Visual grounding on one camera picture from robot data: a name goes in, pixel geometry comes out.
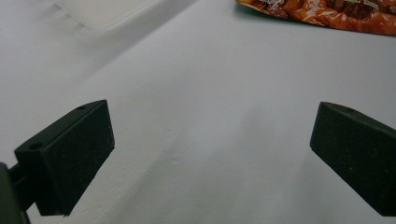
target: screw hole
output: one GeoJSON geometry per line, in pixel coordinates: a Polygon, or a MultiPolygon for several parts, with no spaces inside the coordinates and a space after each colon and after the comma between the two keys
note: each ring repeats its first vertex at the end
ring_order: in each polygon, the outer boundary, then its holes
{"type": "Polygon", "coordinates": [[[37,149],[41,148],[42,146],[43,146],[42,143],[34,143],[34,144],[32,144],[32,145],[29,146],[29,149],[31,149],[31,150],[37,150],[37,149]]]}

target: white surface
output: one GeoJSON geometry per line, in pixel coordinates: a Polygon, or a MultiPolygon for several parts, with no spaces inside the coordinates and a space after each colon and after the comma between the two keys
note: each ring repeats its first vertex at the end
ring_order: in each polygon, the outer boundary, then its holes
{"type": "Polygon", "coordinates": [[[168,0],[108,33],[46,0],[0,7],[1,161],[107,99],[116,149],[71,217],[33,223],[396,223],[310,149],[318,103],[395,128],[394,36],[168,0]]]}
{"type": "Polygon", "coordinates": [[[155,0],[53,0],[76,21],[93,29],[110,29],[155,0]]]}

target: red snack bag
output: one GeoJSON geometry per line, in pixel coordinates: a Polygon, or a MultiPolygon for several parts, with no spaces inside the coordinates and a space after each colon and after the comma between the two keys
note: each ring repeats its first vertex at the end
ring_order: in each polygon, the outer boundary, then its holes
{"type": "Polygon", "coordinates": [[[340,30],[396,35],[396,0],[236,0],[268,15],[340,30]]]}

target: food package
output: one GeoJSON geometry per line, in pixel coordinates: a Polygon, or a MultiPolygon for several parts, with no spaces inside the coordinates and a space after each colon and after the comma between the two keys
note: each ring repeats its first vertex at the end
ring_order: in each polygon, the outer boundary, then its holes
{"type": "Polygon", "coordinates": [[[236,0],[265,14],[334,29],[396,35],[396,0],[236,0]]]}

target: brown food wrapper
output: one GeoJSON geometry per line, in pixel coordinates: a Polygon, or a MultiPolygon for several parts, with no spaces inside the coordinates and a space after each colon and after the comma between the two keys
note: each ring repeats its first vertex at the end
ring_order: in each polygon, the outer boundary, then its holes
{"type": "Polygon", "coordinates": [[[265,14],[340,30],[396,35],[396,0],[236,0],[265,14]]]}

